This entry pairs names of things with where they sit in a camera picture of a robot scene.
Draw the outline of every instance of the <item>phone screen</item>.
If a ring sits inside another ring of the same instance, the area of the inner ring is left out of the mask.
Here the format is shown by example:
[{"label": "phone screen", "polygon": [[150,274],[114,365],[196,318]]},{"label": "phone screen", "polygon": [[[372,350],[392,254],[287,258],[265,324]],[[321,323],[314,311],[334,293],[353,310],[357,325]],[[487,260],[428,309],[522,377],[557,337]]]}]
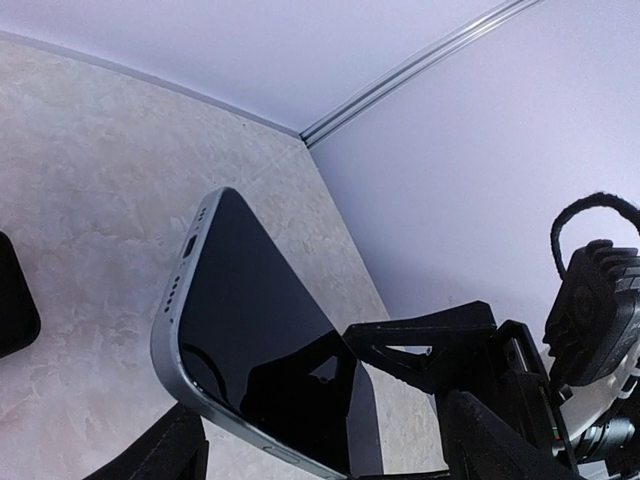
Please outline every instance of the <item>phone screen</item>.
[{"label": "phone screen", "polygon": [[191,379],[248,423],[341,473],[381,473],[366,371],[234,190],[220,198],[178,337]]}]

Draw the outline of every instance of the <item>black device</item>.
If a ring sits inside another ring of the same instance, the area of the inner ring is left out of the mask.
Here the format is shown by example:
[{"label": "black device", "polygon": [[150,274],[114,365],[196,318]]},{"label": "black device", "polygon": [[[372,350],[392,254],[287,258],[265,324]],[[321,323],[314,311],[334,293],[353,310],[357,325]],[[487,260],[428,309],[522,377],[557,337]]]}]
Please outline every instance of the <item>black device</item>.
[{"label": "black device", "polygon": [[40,333],[40,315],[11,240],[0,232],[0,357],[29,346]]},{"label": "black device", "polygon": [[198,209],[152,333],[174,397],[322,478],[382,472],[362,364],[238,192]]}]

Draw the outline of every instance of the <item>white wall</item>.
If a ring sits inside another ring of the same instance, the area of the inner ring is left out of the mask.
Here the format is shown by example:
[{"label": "white wall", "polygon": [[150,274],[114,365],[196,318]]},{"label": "white wall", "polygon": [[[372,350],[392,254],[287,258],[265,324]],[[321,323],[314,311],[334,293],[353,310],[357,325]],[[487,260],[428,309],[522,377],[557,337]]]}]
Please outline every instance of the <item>white wall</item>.
[{"label": "white wall", "polygon": [[300,132],[501,0],[5,0],[0,30],[61,45]]},{"label": "white wall", "polygon": [[[579,197],[640,202],[640,3],[549,0],[423,73],[312,155],[393,317],[474,299],[538,341],[549,228]],[[615,212],[563,237],[640,243]]]}]

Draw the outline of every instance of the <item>cable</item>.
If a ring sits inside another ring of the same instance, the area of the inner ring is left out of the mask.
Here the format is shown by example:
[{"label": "cable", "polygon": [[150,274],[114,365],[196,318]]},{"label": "cable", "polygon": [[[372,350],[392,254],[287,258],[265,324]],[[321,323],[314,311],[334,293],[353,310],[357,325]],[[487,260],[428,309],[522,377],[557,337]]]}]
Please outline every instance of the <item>cable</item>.
[{"label": "cable", "polygon": [[594,193],[580,200],[576,200],[560,212],[560,215],[553,221],[553,225],[551,226],[551,253],[556,264],[556,269],[558,270],[558,275],[560,275],[560,278],[563,280],[567,269],[562,262],[560,232],[575,215],[593,207],[613,208],[622,218],[628,220],[636,227],[640,235],[640,210],[626,200],[605,192]]}]

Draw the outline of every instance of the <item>gray marble surface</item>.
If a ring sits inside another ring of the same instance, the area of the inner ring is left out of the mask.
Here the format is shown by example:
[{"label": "gray marble surface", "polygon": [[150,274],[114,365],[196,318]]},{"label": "gray marble surface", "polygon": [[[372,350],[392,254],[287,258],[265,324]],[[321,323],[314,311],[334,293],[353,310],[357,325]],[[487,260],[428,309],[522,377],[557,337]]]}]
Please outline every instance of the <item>gray marble surface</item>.
[{"label": "gray marble surface", "polygon": [[[0,42],[0,229],[42,317],[0,360],[0,479],[83,478],[174,402],[151,319],[201,198],[236,187],[332,321],[385,309],[297,139],[114,72]],[[376,371],[387,471],[441,467],[427,399]],[[209,478],[309,476],[207,423]]]}]

